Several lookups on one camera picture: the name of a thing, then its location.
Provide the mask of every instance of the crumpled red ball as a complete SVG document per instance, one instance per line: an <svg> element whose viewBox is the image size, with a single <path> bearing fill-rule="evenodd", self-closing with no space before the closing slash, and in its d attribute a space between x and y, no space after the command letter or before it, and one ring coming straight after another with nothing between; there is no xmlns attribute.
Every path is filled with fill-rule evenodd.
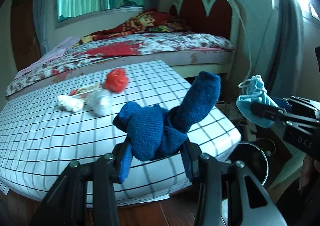
<svg viewBox="0 0 320 226"><path fill-rule="evenodd" d="M111 92L120 93L127 87L128 83L129 79L125 75L125 69L116 68L107 74L104 87Z"/></svg>

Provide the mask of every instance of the white tablecloth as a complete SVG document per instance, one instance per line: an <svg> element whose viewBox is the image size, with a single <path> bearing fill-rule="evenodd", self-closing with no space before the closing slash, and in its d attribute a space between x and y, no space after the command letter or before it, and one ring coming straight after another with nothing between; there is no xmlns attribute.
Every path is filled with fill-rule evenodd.
<svg viewBox="0 0 320 226"><path fill-rule="evenodd" d="M123 66L129 77L124 92L113 94L112 114L96 117L85 108L78 113L61 110L56 96L94 82L104 82L111 70L69 79L9 101L0 114L0 190L8 189L41 200L71 160L81 164L111 152L126 134L112 125L122 106L136 101L141 106L158 103L171 109L181 103L190 84L162 61ZM191 142L216 157L241 136L217 108L188 133ZM133 158L129 176L115 184L118 205L134 204L189 186L181 155L141 162ZM92 182L88 183L88 207Z"/></svg>

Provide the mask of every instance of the wooden floor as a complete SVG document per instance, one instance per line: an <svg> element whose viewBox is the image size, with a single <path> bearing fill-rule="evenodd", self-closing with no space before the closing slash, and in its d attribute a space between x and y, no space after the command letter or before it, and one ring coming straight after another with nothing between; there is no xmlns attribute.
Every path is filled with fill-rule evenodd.
<svg viewBox="0 0 320 226"><path fill-rule="evenodd" d="M199 186L172 195L170 199L142 206L119 208L121 226L192 226L197 210ZM0 192L0 201L17 226L28 226L40 203L9 191ZM87 225L93 226L92 212L87 210Z"/></svg>

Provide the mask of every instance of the red headboard panel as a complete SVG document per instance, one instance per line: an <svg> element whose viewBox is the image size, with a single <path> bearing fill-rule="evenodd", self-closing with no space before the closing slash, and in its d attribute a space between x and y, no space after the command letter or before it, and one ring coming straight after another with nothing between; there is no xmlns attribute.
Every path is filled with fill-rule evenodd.
<svg viewBox="0 0 320 226"><path fill-rule="evenodd" d="M170 14L176 15L177 8L171 6ZM183 0L179 17L186 20L192 31L223 36L230 39L232 8L226 0L216 0L209 16L202 0Z"/></svg>

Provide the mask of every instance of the bed headboard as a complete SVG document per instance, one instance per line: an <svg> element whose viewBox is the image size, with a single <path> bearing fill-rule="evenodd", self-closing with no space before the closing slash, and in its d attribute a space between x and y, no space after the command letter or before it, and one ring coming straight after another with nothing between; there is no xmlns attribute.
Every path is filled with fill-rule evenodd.
<svg viewBox="0 0 320 226"><path fill-rule="evenodd" d="M238 40L239 7L234 0L182 0L173 3L170 14L186 20L197 33L223 36L235 46Z"/></svg>

